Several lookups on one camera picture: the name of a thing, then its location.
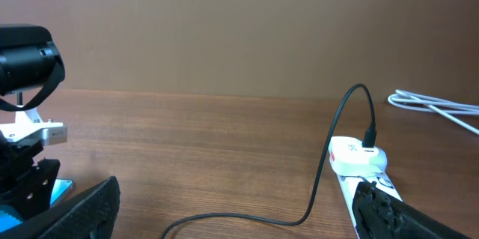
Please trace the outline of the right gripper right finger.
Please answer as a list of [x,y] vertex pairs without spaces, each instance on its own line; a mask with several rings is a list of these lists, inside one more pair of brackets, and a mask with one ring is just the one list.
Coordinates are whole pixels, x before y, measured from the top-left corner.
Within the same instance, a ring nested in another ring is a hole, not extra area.
[[359,182],[352,204],[361,239],[468,239],[376,187]]

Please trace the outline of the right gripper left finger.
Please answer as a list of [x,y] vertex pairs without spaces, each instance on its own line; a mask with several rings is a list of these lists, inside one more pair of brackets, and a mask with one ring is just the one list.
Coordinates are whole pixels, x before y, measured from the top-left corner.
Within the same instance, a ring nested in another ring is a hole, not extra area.
[[120,209],[115,176],[1,233],[1,239],[110,239]]

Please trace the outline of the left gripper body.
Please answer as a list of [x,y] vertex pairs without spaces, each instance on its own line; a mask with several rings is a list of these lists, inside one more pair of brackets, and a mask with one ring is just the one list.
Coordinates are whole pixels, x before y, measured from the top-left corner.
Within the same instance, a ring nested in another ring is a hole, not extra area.
[[25,180],[34,157],[43,150],[41,142],[12,143],[1,135],[1,197],[13,198],[15,188]]

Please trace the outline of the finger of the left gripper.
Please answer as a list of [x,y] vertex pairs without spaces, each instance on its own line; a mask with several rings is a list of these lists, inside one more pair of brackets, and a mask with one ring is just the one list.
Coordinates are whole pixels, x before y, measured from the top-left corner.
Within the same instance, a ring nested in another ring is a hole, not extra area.
[[21,220],[29,220],[50,208],[60,165],[58,160],[41,160],[37,166],[31,167],[25,180],[14,189],[13,207]]

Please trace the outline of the turquoise screen smartphone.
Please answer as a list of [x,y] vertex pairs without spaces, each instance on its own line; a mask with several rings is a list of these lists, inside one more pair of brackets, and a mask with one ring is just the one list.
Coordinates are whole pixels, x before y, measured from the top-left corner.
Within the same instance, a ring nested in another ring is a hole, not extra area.
[[[75,183],[71,179],[56,179],[52,189],[50,206],[56,206],[64,200],[64,198],[73,191],[74,186]],[[13,214],[1,209],[1,232],[5,232],[22,223],[23,221],[19,217],[15,217]]]

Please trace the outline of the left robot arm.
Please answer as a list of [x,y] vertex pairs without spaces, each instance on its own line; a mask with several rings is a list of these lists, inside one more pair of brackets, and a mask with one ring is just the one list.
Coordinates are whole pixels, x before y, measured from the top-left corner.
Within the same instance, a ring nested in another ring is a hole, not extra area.
[[1,212],[26,221],[49,210],[60,163],[34,161],[45,146],[66,142],[67,127],[44,121],[38,106],[65,79],[61,54],[50,32],[39,25],[1,26],[1,102],[15,121],[1,125]]

